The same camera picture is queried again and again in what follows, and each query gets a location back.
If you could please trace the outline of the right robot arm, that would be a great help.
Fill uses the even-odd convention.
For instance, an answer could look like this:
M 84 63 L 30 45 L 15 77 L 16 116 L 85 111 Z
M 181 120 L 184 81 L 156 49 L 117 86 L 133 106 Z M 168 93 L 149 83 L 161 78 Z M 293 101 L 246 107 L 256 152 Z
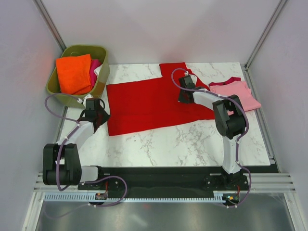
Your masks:
M 226 174 L 220 177 L 221 186 L 232 189 L 237 185 L 235 173 L 241 170 L 239 164 L 239 143 L 248 129 L 249 122 L 237 95 L 221 96 L 203 87 L 196 87 L 192 76 L 179 79 L 179 102 L 194 103 L 213 110 L 216 129 L 223 137 L 223 164 Z

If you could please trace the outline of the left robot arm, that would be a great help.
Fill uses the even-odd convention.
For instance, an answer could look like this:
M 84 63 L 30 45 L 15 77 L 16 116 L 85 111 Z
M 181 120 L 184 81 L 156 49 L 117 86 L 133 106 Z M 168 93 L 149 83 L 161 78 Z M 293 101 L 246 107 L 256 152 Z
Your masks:
M 101 189 L 106 182 L 98 166 L 81 165 L 79 149 L 108 121 L 110 115 L 102 99 L 87 98 L 83 104 L 85 109 L 75 121 L 77 124 L 73 130 L 57 143 L 46 144 L 43 149 L 43 183 L 56 185 L 59 191 L 84 182 L 89 182 L 95 189 Z

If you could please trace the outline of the red t-shirt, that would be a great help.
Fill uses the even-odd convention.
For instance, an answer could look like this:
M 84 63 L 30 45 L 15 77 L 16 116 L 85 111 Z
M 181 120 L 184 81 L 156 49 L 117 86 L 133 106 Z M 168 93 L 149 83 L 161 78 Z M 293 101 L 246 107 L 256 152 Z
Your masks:
M 109 136 L 214 119 L 211 109 L 178 101 L 180 89 L 175 84 L 187 71 L 185 63 L 159 67 L 159 78 L 107 85 Z

